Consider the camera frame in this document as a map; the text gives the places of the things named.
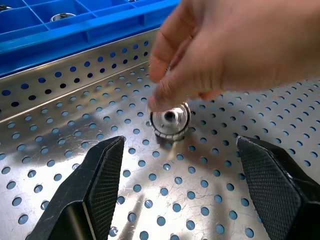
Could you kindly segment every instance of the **hand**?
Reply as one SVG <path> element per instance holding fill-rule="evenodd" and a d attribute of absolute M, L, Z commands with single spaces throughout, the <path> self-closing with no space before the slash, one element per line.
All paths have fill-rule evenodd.
<path fill-rule="evenodd" d="M 157 34 L 149 71 L 152 111 L 318 77 L 320 1 L 182 0 Z"/>

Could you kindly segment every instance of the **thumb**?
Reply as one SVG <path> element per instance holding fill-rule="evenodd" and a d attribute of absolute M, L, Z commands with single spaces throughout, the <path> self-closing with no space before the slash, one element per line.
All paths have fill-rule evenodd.
<path fill-rule="evenodd" d="M 214 84 L 218 82 L 215 76 L 219 76 L 216 70 L 219 67 L 212 63 L 212 55 L 210 61 L 206 60 L 208 50 L 203 47 L 201 40 L 199 33 L 177 66 L 158 83 L 148 101 L 152 112 L 163 112 L 187 101 L 191 96 L 219 90 L 220 84 Z"/>

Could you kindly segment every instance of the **perforated metal sheet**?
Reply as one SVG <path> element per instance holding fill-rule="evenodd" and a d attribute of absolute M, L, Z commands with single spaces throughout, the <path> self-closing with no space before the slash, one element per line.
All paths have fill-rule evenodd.
<path fill-rule="evenodd" d="M 119 135 L 126 141 L 110 239 L 269 239 L 244 180 L 237 135 L 282 146 L 320 183 L 318 80 L 190 101 L 190 133 L 158 144 L 146 113 L 154 87 L 146 41 L 154 35 L 1 79 L 0 239 L 24 240 L 89 148 Z"/>

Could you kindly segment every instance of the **stainless steel tray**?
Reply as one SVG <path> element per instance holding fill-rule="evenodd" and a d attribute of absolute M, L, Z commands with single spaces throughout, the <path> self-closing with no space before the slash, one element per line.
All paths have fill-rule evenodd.
<path fill-rule="evenodd" d="M 26 239 L 88 149 L 114 136 L 126 142 L 110 239 L 269 239 L 237 135 L 280 145 L 320 183 L 318 80 L 190 101 L 191 133 L 159 145 L 146 113 L 155 33 L 0 79 L 1 240 Z"/>

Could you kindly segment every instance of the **blue plastic crate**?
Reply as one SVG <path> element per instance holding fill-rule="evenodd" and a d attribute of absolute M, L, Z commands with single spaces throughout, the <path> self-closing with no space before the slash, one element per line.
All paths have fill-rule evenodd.
<path fill-rule="evenodd" d="M 0 77 L 155 29 L 179 1 L 0 0 Z"/>

